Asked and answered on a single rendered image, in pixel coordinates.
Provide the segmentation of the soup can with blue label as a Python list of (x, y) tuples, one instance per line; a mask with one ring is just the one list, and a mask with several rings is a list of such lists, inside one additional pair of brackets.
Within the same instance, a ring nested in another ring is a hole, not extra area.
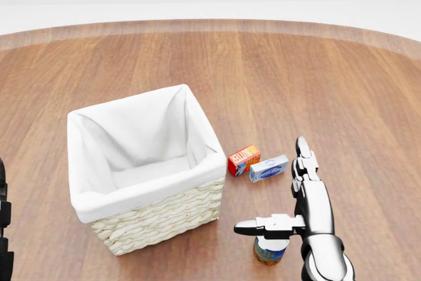
[(276, 265), (282, 259), (289, 245), (289, 240), (267, 240), (256, 236), (253, 253), (256, 259), (264, 265)]

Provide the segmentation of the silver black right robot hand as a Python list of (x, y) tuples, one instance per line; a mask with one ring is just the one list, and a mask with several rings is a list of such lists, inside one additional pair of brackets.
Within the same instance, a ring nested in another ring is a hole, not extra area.
[(291, 192), (296, 199), (294, 216), (273, 214), (235, 224), (234, 232), (262, 236), (267, 240), (288, 240), (292, 235), (306, 238), (315, 234), (335, 234), (332, 204), (325, 183), (318, 177), (318, 161), (306, 139), (295, 142), (296, 158), (291, 164)]

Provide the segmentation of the red butter box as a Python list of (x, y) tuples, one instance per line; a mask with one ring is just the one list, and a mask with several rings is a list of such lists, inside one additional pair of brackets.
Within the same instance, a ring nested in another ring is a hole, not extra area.
[(228, 157), (228, 171), (234, 177), (242, 175), (250, 166), (260, 161), (261, 152), (253, 144), (231, 154)]

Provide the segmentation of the wicker basket with white liner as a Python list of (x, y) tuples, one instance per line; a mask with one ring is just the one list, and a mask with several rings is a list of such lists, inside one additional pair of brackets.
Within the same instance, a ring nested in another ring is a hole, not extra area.
[(116, 256), (219, 217), (226, 156), (185, 84), (67, 116), (71, 204)]

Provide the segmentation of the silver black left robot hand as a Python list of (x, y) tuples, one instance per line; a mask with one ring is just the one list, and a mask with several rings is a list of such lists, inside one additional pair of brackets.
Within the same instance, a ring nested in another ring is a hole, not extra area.
[(11, 223), (11, 202), (7, 201), (8, 185), (3, 160), (0, 158), (0, 281), (11, 281), (14, 252), (9, 251), (9, 240), (4, 229)]

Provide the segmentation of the blue and white box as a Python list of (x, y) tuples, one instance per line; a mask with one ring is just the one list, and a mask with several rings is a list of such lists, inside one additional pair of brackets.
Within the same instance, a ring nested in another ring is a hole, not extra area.
[(288, 162), (289, 159), (287, 158), (287, 155), (280, 155), (255, 163), (250, 166), (249, 179), (252, 183), (255, 183), (284, 173)]

